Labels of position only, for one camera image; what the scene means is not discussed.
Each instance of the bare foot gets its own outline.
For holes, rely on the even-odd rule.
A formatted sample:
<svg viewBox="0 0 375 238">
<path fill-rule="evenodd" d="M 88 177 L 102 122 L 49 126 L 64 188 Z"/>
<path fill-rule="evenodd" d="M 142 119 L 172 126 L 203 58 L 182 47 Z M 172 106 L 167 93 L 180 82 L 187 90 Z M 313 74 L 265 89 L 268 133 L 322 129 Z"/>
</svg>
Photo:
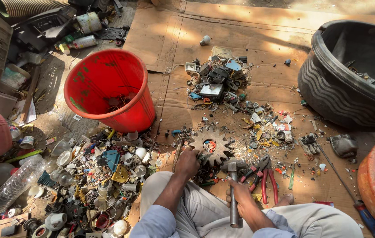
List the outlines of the bare foot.
<svg viewBox="0 0 375 238">
<path fill-rule="evenodd" d="M 291 194 L 291 193 L 285 194 L 285 195 L 283 195 L 280 198 L 280 200 L 278 201 L 278 203 L 273 208 L 281 207 L 281 206 L 287 206 L 287 205 L 292 205 L 293 202 L 294 202 L 294 196 L 293 196 L 293 194 Z"/>
</svg>

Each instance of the screwdriver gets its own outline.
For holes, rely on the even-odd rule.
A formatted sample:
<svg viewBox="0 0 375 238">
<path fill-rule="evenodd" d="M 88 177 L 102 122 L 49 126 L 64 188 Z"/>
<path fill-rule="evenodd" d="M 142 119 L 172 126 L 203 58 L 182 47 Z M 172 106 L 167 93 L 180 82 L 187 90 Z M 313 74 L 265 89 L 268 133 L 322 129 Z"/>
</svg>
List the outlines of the screwdriver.
<svg viewBox="0 0 375 238">
<path fill-rule="evenodd" d="M 343 186 L 346 188 L 347 192 L 349 193 L 350 197 L 354 200 L 354 207 L 359 212 L 359 215 L 361 216 L 364 223 L 367 225 L 368 229 L 371 231 L 373 237 L 375 237 L 375 219 L 368 211 L 367 207 L 365 207 L 365 204 L 363 201 L 356 200 L 355 196 L 350 191 L 349 187 L 345 184 L 343 179 L 340 177 L 339 173 L 337 172 L 336 168 L 334 167 L 333 163 L 331 163 L 330 159 L 328 159 L 328 156 L 325 154 L 325 152 L 322 150 L 321 146 L 318 145 L 319 149 L 321 150 L 322 154 L 327 159 L 328 163 L 333 167 L 334 172 L 339 177 L 340 181 L 342 182 Z"/>
</svg>

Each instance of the toy wheel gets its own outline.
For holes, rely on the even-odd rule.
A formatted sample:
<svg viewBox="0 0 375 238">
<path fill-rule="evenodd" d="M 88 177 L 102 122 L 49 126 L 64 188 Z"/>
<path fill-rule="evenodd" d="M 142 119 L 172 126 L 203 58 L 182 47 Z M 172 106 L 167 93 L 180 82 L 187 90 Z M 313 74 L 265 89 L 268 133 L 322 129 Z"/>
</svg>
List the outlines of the toy wheel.
<svg viewBox="0 0 375 238">
<path fill-rule="evenodd" d="M 117 37 L 116 38 L 116 46 L 122 46 L 124 44 L 124 39 L 122 37 Z"/>
</svg>

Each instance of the hammer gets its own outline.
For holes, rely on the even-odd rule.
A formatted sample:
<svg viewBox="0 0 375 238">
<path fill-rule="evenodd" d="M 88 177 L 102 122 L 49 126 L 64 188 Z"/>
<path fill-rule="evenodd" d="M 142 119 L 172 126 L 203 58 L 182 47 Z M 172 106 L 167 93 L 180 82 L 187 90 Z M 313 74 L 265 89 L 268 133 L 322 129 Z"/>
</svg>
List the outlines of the hammer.
<svg viewBox="0 0 375 238">
<path fill-rule="evenodd" d="M 229 160 L 221 166 L 223 172 L 229 172 L 230 177 L 237 182 L 237 170 L 246 168 L 246 162 L 244 160 Z M 242 228 L 243 220 L 240 219 L 239 211 L 237 210 L 237 201 L 234 199 L 234 188 L 230 186 L 230 226 L 232 228 Z"/>
</svg>

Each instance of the hammer head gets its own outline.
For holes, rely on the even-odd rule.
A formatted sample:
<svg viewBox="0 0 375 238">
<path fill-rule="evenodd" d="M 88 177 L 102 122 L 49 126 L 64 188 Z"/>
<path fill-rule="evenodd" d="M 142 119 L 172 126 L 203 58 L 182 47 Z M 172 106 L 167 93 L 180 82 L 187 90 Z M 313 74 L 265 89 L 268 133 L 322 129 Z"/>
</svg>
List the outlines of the hammer head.
<svg viewBox="0 0 375 238">
<path fill-rule="evenodd" d="M 224 162 L 221 166 L 223 172 L 237 171 L 238 169 L 246 168 L 247 164 L 244 160 L 229 160 Z"/>
</svg>

